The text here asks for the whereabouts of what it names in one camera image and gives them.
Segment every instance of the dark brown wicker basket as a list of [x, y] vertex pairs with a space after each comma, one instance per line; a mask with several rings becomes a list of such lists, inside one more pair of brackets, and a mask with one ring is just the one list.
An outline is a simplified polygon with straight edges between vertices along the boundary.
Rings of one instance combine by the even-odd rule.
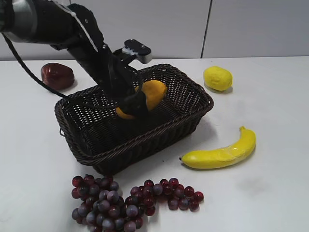
[[[169, 64], [140, 72], [144, 82], [159, 80], [168, 87], [163, 101], [144, 120], [121, 119], [115, 109], [90, 109], [65, 99], [56, 104], [60, 129], [81, 164], [93, 166], [101, 174], [115, 174], [191, 134], [213, 108], [204, 88]], [[98, 86], [70, 97], [93, 105], [117, 103]]]

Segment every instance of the white table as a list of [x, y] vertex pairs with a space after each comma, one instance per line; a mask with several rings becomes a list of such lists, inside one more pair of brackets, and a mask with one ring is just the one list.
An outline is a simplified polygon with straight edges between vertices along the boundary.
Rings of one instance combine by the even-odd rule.
[[[75, 61], [57, 62], [72, 67], [78, 82], [66, 94], [94, 85]], [[46, 63], [27, 65], [39, 76]], [[149, 66], [158, 63], [178, 67], [201, 85], [204, 69], [219, 65], [233, 74], [233, 91], [207, 90], [215, 107], [191, 136], [114, 177], [124, 197], [146, 179], [171, 177], [205, 195], [196, 213], [160, 205], [140, 231], [309, 231], [309, 57], [153, 60]], [[0, 70], [0, 232], [88, 231], [71, 219], [80, 203], [71, 197], [71, 179], [99, 175], [80, 165], [59, 135], [59, 97], [34, 83], [17, 62], [1, 61]], [[250, 159], [212, 171], [181, 166], [178, 158], [186, 152], [235, 142], [242, 125], [257, 136]]]

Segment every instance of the yellow lemon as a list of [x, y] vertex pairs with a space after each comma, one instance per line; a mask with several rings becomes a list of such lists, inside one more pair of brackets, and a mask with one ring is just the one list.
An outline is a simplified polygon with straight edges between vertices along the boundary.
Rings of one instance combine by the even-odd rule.
[[209, 67], [204, 71], [203, 76], [205, 85], [215, 90], [224, 91], [232, 86], [232, 74], [221, 67]]

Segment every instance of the grape cluster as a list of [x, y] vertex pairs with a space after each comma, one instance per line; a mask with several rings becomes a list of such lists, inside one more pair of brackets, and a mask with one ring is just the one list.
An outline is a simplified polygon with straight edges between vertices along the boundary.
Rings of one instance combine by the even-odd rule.
[[143, 186], [133, 187], [126, 200], [119, 196], [119, 185], [110, 176], [76, 176], [72, 184], [72, 197], [83, 201], [73, 210], [72, 218], [79, 224], [91, 225], [91, 232], [135, 232], [143, 226], [144, 215], [155, 214], [160, 197], [167, 198], [170, 210], [191, 211], [196, 211], [204, 199], [201, 192], [194, 192], [190, 186], [184, 188], [176, 178], [158, 184], [146, 180]]

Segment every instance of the banana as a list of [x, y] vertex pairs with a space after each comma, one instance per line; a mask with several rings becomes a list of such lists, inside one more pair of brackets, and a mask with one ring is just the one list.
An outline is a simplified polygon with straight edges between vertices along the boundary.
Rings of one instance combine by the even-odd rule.
[[223, 168], [246, 159], [255, 148], [255, 133], [240, 127], [240, 139], [227, 147], [216, 150], [191, 151], [180, 160], [195, 169]]

